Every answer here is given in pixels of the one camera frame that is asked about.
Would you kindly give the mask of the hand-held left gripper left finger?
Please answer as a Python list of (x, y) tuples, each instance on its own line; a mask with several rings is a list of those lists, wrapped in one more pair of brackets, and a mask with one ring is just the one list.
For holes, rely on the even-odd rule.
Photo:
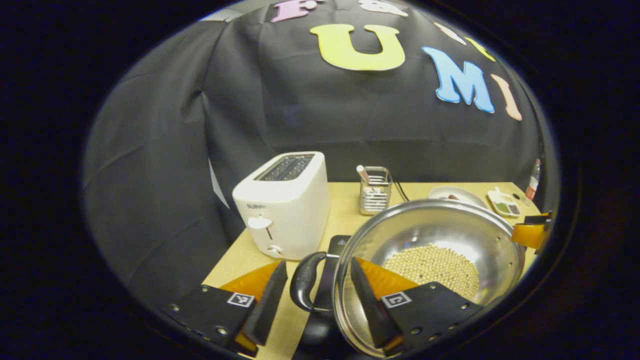
[(202, 284), (160, 312), (206, 342), (255, 357), (266, 345), (287, 280), (286, 261), (279, 260), (219, 287)]

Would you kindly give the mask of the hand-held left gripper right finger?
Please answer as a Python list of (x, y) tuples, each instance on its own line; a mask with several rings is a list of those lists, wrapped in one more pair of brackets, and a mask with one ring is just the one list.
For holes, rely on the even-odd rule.
[(374, 347), (385, 356), (429, 349), (483, 309), (437, 281), (419, 285), (360, 257), (350, 259), (350, 279)]

